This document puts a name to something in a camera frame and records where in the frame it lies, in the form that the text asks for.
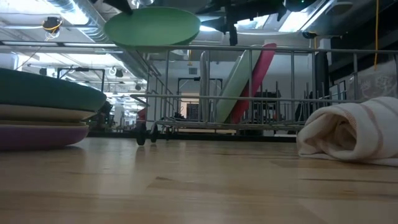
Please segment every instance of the white towel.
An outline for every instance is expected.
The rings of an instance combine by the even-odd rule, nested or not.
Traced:
[[[398,166],[398,99],[316,110],[297,135],[302,157]]]

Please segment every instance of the metal duct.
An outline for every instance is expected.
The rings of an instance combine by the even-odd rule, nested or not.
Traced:
[[[106,21],[89,0],[47,0],[47,2],[57,8],[60,14],[84,13],[89,19],[88,23],[85,25],[96,26],[97,28],[79,28],[79,30],[96,43],[110,42],[108,36],[103,31]],[[147,79],[147,72],[145,72],[147,69],[138,52],[127,52],[123,50],[123,54],[112,54],[112,56],[124,62],[127,68],[137,78]]]

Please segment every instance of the green disc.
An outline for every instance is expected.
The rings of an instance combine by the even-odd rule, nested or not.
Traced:
[[[171,7],[135,9],[132,16],[120,13],[105,24],[105,32],[115,44],[127,48],[186,45],[199,33],[200,20],[194,14]]]

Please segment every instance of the caster wheel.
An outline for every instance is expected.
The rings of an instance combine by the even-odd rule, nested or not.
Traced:
[[[145,144],[147,135],[147,126],[145,124],[141,124],[137,128],[137,144],[139,146],[143,146]]]
[[[166,128],[166,141],[170,139],[171,133],[172,133],[171,128]]]
[[[152,143],[155,143],[157,140],[157,136],[158,136],[159,132],[157,129],[157,124],[154,124],[154,128],[152,128],[151,134],[150,134],[150,141]]]

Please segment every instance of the wooden floor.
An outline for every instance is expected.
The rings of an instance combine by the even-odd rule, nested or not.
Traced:
[[[0,152],[0,223],[398,223],[398,170],[295,144],[86,139]]]

